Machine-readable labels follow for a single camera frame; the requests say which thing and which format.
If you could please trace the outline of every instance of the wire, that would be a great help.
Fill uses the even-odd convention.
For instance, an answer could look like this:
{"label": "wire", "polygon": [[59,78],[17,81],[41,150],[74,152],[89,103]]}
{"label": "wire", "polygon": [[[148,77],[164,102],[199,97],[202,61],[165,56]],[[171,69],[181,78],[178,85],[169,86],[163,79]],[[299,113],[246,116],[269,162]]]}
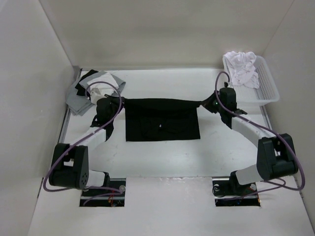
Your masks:
{"label": "wire", "polygon": [[231,110],[227,109],[221,102],[220,98],[219,98],[219,93],[218,93],[218,81],[219,81],[219,77],[221,74],[225,74],[227,77],[228,77],[228,81],[230,82],[230,76],[229,74],[227,74],[225,71],[221,71],[218,76],[217,76],[217,79],[216,79],[216,83],[215,83],[215,95],[216,95],[216,98],[217,98],[217,101],[218,103],[220,104],[220,106],[227,112],[229,112],[230,114],[252,124],[253,126],[256,126],[258,128],[261,128],[261,129],[264,129],[264,130],[267,130],[268,132],[271,132],[273,133],[278,139],[280,139],[280,141],[285,145],[286,149],[289,150],[290,154],[293,156],[293,159],[294,161],[296,162],[299,170],[300,170],[300,174],[301,174],[301,186],[297,187],[297,188],[292,188],[292,187],[288,187],[288,186],[285,186],[285,184],[278,184],[278,183],[274,183],[274,182],[271,182],[271,181],[265,181],[266,183],[270,183],[270,184],[273,184],[273,185],[276,185],[277,187],[275,188],[270,188],[270,189],[265,189],[265,190],[261,190],[261,191],[256,191],[254,193],[250,193],[246,196],[251,196],[251,195],[254,195],[254,194],[257,194],[257,193],[261,193],[261,192],[266,192],[266,191],[270,191],[270,190],[274,190],[274,189],[277,189],[277,188],[286,188],[286,189],[290,189],[290,190],[294,190],[294,191],[300,191],[302,190],[304,187],[305,187],[305,174],[304,174],[304,171],[303,171],[303,168],[302,168],[302,165],[300,163],[300,161],[298,160],[298,158],[296,157],[294,151],[292,150],[292,148],[290,147],[290,145],[285,141],[285,139],[283,137],[281,137],[280,134],[278,134],[277,132],[273,131],[272,129],[269,129],[267,127],[264,127],[260,124],[257,124],[249,119],[246,119],[245,117],[239,115],[239,114],[236,114],[234,112],[232,112]]}
{"label": "wire", "polygon": [[[104,127],[106,127],[108,124],[110,124],[115,118],[116,116],[119,114],[121,108],[122,108],[122,104],[123,104],[123,101],[122,101],[122,97],[120,95],[120,93],[117,91],[117,89],[110,83],[108,82],[104,82],[104,81],[98,81],[98,82],[94,82],[94,83],[91,83],[86,89],[85,89],[85,96],[87,97],[87,92],[88,92],[88,88],[94,84],[107,84],[109,86],[111,86],[115,92],[118,94],[118,98],[119,98],[119,107],[118,107],[118,110],[117,112],[115,113],[115,115],[108,121],[106,122],[104,125],[102,125],[100,128],[98,128],[95,132],[91,133],[91,134],[88,134],[87,136],[83,137],[82,139],[78,140],[77,142],[75,142],[74,144],[70,145],[70,147],[64,151],[64,153],[55,161],[55,163],[51,166],[50,170],[47,172],[47,175],[45,176],[45,179],[44,179],[44,182],[43,182],[43,188],[45,191],[47,192],[59,192],[59,191],[65,191],[65,190],[68,190],[68,189],[71,189],[71,188],[60,188],[60,189],[49,189],[47,188],[47,181],[48,181],[48,178],[50,176],[50,174],[52,173],[52,171],[55,169],[55,167],[59,164],[59,162],[61,162],[61,160],[68,154],[69,151],[71,151],[75,146],[77,146],[78,144],[80,144],[81,142],[85,141],[86,139],[88,139],[89,137],[91,137],[92,135],[94,135],[95,133],[97,133],[98,131],[102,130]],[[122,194],[123,192],[120,190],[120,189],[116,189],[116,188],[109,188],[109,187],[96,187],[96,186],[90,186],[90,187],[87,187],[85,189],[103,189],[103,190],[111,190],[111,191],[116,191],[117,193],[111,193],[111,194],[114,194],[114,195],[120,195]],[[94,197],[91,197],[89,199],[87,199],[83,205],[85,205],[88,201],[90,201],[91,199],[97,197],[97,196],[94,196]]]}
{"label": "wire", "polygon": [[108,198],[108,202],[111,204],[110,206],[113,207],[113,203],[114,203],[114,195],[111,194]]}
{"label": "wire", "polygon": [[243,195],[241,197],[235,197],[235,198],[224,198],[224,200],[238,200],[238,199],[243,199],[245,197],[248,197],[248,196],[252,196],[252,195],[256,195],[258,193],[263,193],[263,192],[267,192],[267,191],[271,191],[271,190],[275,190],[275,189],[278,189],[278,188],[281,188],[281,187],[284,187],[286,185],[286,181],[282,178],[277,178],[278,180],[281,180],[283,181],[283,184],[279,184],[279,186],[277,187],[273,187],[273,188],[267,188],[267,189],[263,189],[263,190],[259,190],[259,191],[254,191],[252,193],[249,193],[249,194],[246,194],[246,195]]}

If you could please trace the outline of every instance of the white plastic basket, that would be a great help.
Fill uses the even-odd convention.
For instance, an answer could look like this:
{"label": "white plastic basket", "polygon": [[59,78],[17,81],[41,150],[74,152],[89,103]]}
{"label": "white plastic basket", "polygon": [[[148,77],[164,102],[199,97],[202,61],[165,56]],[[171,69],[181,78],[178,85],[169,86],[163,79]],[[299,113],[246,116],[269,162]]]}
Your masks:
{"label": "white plastic basket", "polygon": [[[230,75],[226,66],[225,56],[223,56],[223,65],[224,71]],[[258,73],[259,88],[255,89],[246,86],[234,86],[236,101],[239,103],[246,103],[246,105],[259,106],[263,106],[269,102],[278,101],[280,98],[279,92],[265,59],[261,56],[257,56],[254,66]]]}

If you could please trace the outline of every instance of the white floor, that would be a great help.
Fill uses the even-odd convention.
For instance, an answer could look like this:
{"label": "white floor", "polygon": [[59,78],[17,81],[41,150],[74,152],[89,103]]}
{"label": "white floor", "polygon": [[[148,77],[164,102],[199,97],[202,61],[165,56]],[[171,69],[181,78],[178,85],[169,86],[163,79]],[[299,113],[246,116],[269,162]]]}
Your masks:
{"label": "white floor", "polygon": [[[127,82],[127,98],[203,100],[212,94],[216,69],[115,71]],[[259,107],[241,107],[264,124]],[[95,115],[71,116],[65,142],[86,132]],[[79,190],[40,192],[29,236],[86,235],[257,235],[313,236],[298,192],[262,193],[261,207],[215,207],[213,176],[256,162],[256,148],[230,130],[219,115],[198,108],[200,140],[126,143],[124,112],[112,137],[90,158],[90,169],[127,177],[126,205],[81,208]],[[288,185],[295,186],[293,177]],[[258,183],[259,189],[269,187]]]}

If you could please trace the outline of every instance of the black garment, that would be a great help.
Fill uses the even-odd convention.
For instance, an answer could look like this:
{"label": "black garment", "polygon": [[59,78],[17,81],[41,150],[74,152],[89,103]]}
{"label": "black garment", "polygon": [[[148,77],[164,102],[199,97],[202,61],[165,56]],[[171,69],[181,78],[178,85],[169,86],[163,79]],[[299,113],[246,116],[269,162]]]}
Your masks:
{"label": "black garment", "polygon": [[90,75],[93,75],[95,73],[97,73],[98,71],[96,70],[90,70],[87,74],[85,74],[84,76],[82,76],[82,78],[80,79],[80,81],[78,82],[78,84],[75,86],[75,88],[78,90],[77,91],[77,95],[78,96],[85,96],[85,88],[82,87],[82,85],[80,85],[79,83],[84,80],[86,77],[89,77]]}
{"label": "black garment", "polygon": [[[96,116],[92,121],[91,127],[101,127],[116,114],[119,108],[119,98],[108,96],[108,98],[101,98],[96,104]],[[114,131],[114,121],[110,122],[104,129],[106,130],[106,140],[108,140]]]}
{"label": "black garment", "polygon": [[126,141],[200,139],[198,101],[125,99]]}

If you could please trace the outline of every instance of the white laundry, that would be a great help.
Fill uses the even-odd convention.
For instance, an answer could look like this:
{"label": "white laundry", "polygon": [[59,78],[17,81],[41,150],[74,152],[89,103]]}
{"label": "white laundry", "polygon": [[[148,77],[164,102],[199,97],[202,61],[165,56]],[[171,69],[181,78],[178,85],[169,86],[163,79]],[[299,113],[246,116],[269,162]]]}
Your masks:
{"label": "white laundry", "polygon": [[[115,88],[119,87],[116,80],[113,78],[113,76],[110,73],[106,73],[100,77],[92,79],[92,80],[88,81],[87,84],[90,85],[94,82],[99,82],[99,81],[108,82],[111,85],[113,85]],[[107,85],[104,83],[92,85],[90,87],[90,91],[92,91],[92,90],[97,91],[101,95],[104,95],[104,94],[111,95],[114,92],[114,89],[110,85]]]}
{"label": "white laundry", "polygon": [[224,54],[224,57],[234,86],[244,85],[252,89],[259,88],[258,74],[254,67],[255,53],[236,53],[233,51]]}

